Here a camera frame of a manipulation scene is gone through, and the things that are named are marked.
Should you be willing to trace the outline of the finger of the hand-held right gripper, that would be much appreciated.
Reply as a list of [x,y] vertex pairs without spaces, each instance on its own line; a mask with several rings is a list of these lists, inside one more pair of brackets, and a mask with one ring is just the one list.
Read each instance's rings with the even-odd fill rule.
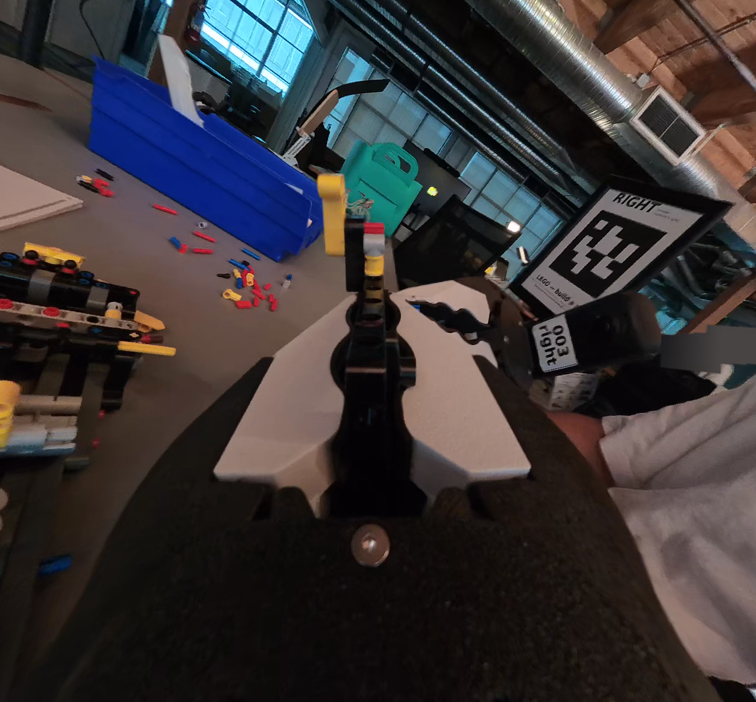
[[482,291],[459,281],[408,288],[406,331],[415,344],[502,344],[504,334]]
[[466,345],[470,354],[473,356],[485,357],[491,364],[498,364],[497,356],[491,345],[485,338],[484,331],[456,331],[452,329],[442,329],[446,334],[456,337]]

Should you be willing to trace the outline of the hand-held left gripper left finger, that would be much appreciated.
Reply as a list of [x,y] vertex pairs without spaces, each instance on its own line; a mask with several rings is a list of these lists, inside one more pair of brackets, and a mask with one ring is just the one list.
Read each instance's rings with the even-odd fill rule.
[[334,481],[329,446],[344,398],[331,372],[337,345],[349,333],[349,294],[280,348],[214,468],[225,482],[300,489],[312,508]]

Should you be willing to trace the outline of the black lego frame assembly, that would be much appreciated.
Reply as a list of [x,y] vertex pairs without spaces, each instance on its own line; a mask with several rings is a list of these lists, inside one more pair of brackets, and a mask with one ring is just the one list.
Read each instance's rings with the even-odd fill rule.
[[326,253],[342,256],[346,290],[354,300],[345,315],[348,333],[336,347],[332,372],[343,412],[332,444],[340,482],[409,480],[412,440],[402,396],[415,385],[412,349],[397,328],[400,314],[384,284],[386,239],[382,223],[348,215],[345,177],[317,178]]

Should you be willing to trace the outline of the lego car chassis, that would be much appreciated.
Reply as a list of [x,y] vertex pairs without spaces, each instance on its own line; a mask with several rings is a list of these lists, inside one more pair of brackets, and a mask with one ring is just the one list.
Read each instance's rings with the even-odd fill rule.
[[1,256],[2,462],[67,459],[98,444],[141,358],[174,357],[140,292],[85,258],[25,243]]

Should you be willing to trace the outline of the person's right forearm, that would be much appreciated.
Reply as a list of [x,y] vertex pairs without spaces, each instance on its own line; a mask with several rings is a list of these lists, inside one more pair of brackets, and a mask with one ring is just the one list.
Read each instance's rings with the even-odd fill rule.
[[607,489],[612,488],[615,485],[614,480],[601,447],[601,442],[606,435],[601,421],[582,414],[566,412],[547,412],[546,416],[581,453],[604,486]]

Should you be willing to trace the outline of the scatter of small lego pins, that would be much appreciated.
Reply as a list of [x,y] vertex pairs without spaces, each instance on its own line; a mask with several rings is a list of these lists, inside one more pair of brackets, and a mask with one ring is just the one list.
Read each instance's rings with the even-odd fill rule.
[[[97,169],[96,175],[95,178],[88,175],[77,175],[76,183],[87,191],[113,199],[115,191],[108,179],[105,178],[105,172]],[[183,242],[182,238],[175,235],[171,236],[168,241],[180,254],[213,255],[215,249],[212,246],[216,244],[216,240],[201,231],[205,227],[206,224],[202,224],[191,232],[192,241],[201,241],[204,243],[202,246],[195,247],[191,243]],[[233,281],[232,289],[222,293],[224,299],[233,301],[234,306],[239,310],[257,308],[262,304],[267,305],[270,311],[278,309],[279,302],[275,294],[271,292],[271,284],[267,283],[261,286],[249,262],[228,260],[227,263],[232,267],[232,271],[217,274],[219,279]]]

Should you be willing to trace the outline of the black monitor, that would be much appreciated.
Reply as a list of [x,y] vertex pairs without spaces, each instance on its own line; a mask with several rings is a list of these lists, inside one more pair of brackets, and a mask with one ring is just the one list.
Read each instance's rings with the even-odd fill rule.
[[398,287],[483,276],[521,233],[512,219],[500,224],[453,195],[395,248]]

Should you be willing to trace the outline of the black framed marker sign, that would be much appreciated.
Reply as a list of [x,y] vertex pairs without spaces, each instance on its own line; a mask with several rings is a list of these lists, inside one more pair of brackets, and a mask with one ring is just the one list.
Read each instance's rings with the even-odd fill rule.
[[538,318],[643,288],[733,204],[611,177],[509,288]]

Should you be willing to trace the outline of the teal bag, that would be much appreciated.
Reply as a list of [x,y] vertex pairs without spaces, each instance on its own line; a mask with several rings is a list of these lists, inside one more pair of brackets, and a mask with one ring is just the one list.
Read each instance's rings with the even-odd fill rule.
[[417,159],[394,143],[357,141],[343,165],[351,201],[373,201],[371,223],[382,223],[392,237],[421,191]]

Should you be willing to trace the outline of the person's white shirt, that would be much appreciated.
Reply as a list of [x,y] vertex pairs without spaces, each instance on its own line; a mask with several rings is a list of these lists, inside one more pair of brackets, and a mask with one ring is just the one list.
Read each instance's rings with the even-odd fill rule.
[[753,685],[754,379],[602,427],[610,495],[682,644],[709,676]]

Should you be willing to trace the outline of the white vent grille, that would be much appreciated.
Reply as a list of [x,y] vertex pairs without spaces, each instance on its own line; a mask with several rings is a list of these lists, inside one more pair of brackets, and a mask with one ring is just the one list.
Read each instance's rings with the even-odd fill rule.
[[661,86],[644,98],[629,124],[673,167],[695,155],[705,128]]

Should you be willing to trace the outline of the blue plastic bin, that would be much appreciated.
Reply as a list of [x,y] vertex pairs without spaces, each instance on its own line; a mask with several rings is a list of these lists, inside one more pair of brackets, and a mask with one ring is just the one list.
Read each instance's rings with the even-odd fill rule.
[[217,115],[199,126],[166,88],[94,61],[91,151],[276,262],[321,235],[311,178]]

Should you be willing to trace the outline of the white sheet with car print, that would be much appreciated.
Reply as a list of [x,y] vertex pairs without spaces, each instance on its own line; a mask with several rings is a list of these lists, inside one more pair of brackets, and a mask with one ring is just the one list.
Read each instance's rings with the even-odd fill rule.
[[1,167],[1,231],[80,210],[84,202]]

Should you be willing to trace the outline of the white paper slip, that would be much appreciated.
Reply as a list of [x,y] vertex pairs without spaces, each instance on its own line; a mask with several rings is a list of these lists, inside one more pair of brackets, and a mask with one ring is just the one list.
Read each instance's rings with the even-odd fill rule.
[[184,52],[173,37],[161,34],[157,40],[173,109],[203,128],[203,119],[193,99],[191,73]]

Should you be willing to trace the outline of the silver ventilation duct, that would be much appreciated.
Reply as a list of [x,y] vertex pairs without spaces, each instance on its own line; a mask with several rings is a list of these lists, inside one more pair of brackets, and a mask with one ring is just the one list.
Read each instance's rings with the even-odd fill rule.
[[642,92],[555,0],[464,0],[659,184],[754,209],[702,155],[673,166],[630,125]]

